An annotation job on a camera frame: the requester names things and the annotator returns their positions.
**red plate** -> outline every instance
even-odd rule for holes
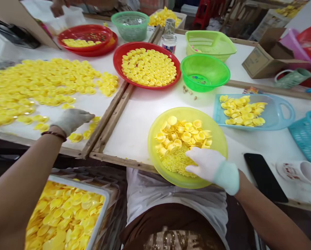
[[[92,51],[103,48],[112,38],[113,32],[102,25],[87,24],[80,25],[64,30],[58,35],[58,43],[69,51]],[[84,47],[84,48],[74,48],[66,46],[62,40],[63,39],[81,39],[87,41],[100,41],[100,44]]]
[[[145,49],[154,49],[155,51],[159,51],[160,53],[163,53],[165,55],[168,55],[168,57],[170,59],[172,59],[172,62],[174,62],[174,66],[176,67],[176,77],[174,79],[174,81],[171,84],[168,84],[166,86],[161,86],[161,87],[149,87],[149,86],[144,86],[144,85],[140,85],[138,83],[135,83],[133,81],[131,81],[130,79],[128,79],[122,72],[122,56],[126,55],[130,50],[134,50],[134,49],[139,49],[139,48],[145,48]],[[127,82],[143,88],[143,89],[164,89],[167,88],[169,86],[173,86],[175,83],[178,82],[178,80],[181,77],[181,70],[180,70],[180,62],[179,60],[175,57],[175,55],[173,55],[171,52],[169,52],[168,50],[165,50],[164,48],[155,45],[153,43],[146,43],[146,42],[130,42],[130,43],[126,43],[124,45],[121,45],[120,47],[117,48],[117,50],[114,53],[114,67],[117,71],[117,73]]]
[[[70,49],[67,49],[67,50],[74,54],[77,54],[79,56],[84,56],[84,57],[102,56],[104,54],[111,52],[113,49],[115,49],[117,42],[118,42],[118,38],[115,32],[113,32],[113,38],[115,40],[114,43],[110,44],[109,42],[103,48],[100,48],[97,50],[92,50],[92,51],[71,51]]]

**bracelet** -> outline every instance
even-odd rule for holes
[[[66,142],[66,138],[64,135],[61,135],[59,133],[53,132],[53,131],[44,131],[41,135],[45,135],[45,134],[52,134],[55,135],[57,137],[60,137],[61,139],[63,139],[64,142]]]

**small glass jar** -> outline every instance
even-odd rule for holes
[[[162,47],[171,53],[175,53],[176,49],[176,36],[173,34],[162,35]]]

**red chair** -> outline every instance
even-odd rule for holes
[[[210,18],[220,16],[225,2],[226,0],[201,0],[193,25],[198,23],[201,25],[201,30],[204,30],[209,25]]]

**green mug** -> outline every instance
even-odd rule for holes
[[[277,80],[277,77],[284,72],[291,72],[291,73]],[[290,89],[296,85],[299,85],[300,83],[302,83],[303,81],[307,80],[310,77],[311,73],[308,70],[302,68],[297,68],[296,70],[286,69],[279,72],[275,76],[274,86],[276,88]]]

